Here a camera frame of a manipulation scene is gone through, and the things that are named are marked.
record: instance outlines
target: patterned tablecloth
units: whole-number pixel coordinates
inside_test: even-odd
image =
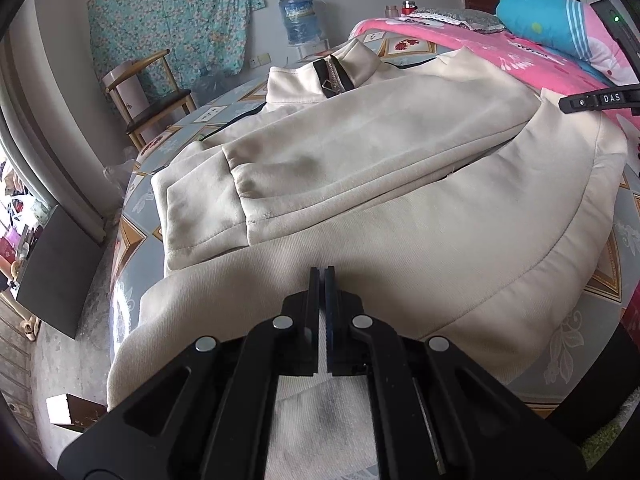
[[[393,32],[369,30],[359,38],[384,61],[399,66],[449,50]],[[290,67],[325,55],[309,56]],[[151,176],[190,142],[263,103],[265,95],[266,76],[249,81],[169,127],[140,153],[125,197],[113,260],[112,354],[138,325],[140,297],[162,279],[162,232]],[[526,226],[522,226],[522,236],[527,236]],[[614,227],[598,269],[572,313],[553,334],[548,349],[510,384],[511,390],[540,413],[548,413],[591,367],[621,318],[640,344],[640,292],[631,301],[639,280],[640,179],[627,166],[616,199]]]

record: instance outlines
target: wall socket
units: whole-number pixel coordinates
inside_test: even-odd
[[[268,65],[269,63],[271,63],[271,56],[268,52],[249,59],[250,68],[258,68],[259,66]]]

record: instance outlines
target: jacket collar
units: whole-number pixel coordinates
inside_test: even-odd
[[[351,40],[333,53],[357,88],[379,68],[380,58],[359,40]],[[299,68],[271,67],[267,82],[270,104],[310,104],[325,101],[322,82],[313,63]]]

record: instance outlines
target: chair seat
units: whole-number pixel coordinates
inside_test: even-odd
[[[158,101],[153,102],[147,108],[142,110],[138,115],[136,115],[130,122],[127,124],[126,133],[127,135],[131,132],[135,131],[137,128],[142,126],[152,117],[155,117],[163,110],[166,110],[168,107],[177,103],[179,100],[184,99],[187,95],[191,94],[191,90],[189,89],[177,89],[174,92],[170,92],[158,99]]]

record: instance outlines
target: floor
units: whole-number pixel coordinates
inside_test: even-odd
[[[32,356],[33,410],[46,459],[57,465],[60,454],[80,433],[52,425],[47,397],[69,393],[106,405],[109,352],[109,291],[117,221],[105,240],[105,251],[84,303],[76,339],[42,323]]]

